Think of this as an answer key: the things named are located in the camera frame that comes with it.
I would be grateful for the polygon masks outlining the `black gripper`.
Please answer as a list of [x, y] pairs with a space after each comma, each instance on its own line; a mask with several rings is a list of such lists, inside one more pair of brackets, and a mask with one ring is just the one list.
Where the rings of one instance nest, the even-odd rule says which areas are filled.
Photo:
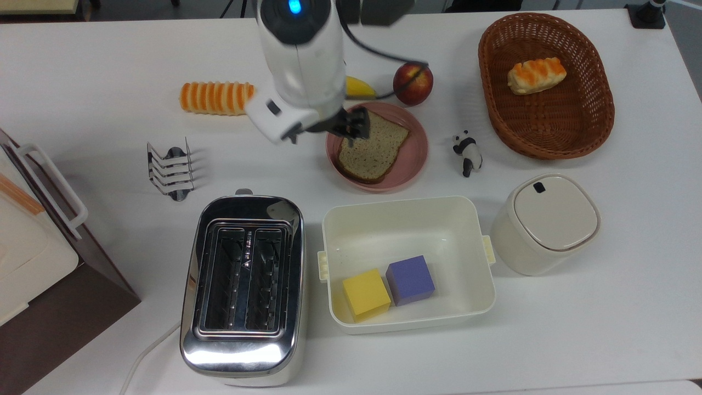
[[369, 138], [369, 122], [368, 110], [365, 107], [354, 107], [349, 110], [349, 114], [346, 111], [339, 111], [327, 120], [303, 128], [301, 133], [329, 132], [346, 138], [348, 146], [354, 146], [356, 140]]

